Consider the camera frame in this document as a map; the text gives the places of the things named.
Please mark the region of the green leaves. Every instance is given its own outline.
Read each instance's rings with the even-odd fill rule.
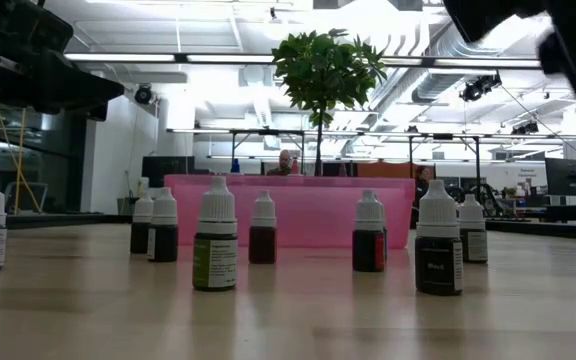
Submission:
[[[275,75],[284,77],[291,106],[312,110],[310,121],[314,125],[322,121],[330,124],[333,117],[327,111],[337,103],[348,108],[356,103],[364,105],[377,80],[387,77],[380,62],[384,51],[377,53],[374,46],[359,37],[352,44],[340,44],[338,40],[347,35],[345,29],[291,34],[272,49]]]

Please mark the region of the black equipment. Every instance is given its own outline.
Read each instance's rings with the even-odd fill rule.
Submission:
[[[548,194],[576,196],[576,160],[546,158]]]
[[[79,70],[63,52],[73,28],[29,0],[0,0],[0,102],[48,114],[87,111],[124,93]]]
[[[545,74],[563,73],[576,94],[576,1],[574,0],[444,0],[444,6],[467,42],[481,40],[512,15],[547,11],[553,32],[539,45]]]

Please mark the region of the red liquid bottle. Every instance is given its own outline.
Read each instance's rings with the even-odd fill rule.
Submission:
[[[249,235],[248,261],[274,264],[277,260],[277,217],[268,190],[261,191],[255,201]]]

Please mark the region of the screen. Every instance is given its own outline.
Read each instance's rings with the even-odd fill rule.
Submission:
[[[576,160],[546,158],[548,194],[576,196]]]

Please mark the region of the wall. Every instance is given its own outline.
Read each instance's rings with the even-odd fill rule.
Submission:
[[[157,149],[157,131],[157,118],[125,96],[108,103],[105,122],[88,121],[82,211],[117,214],[117,198],[137,189],[142,157]]]

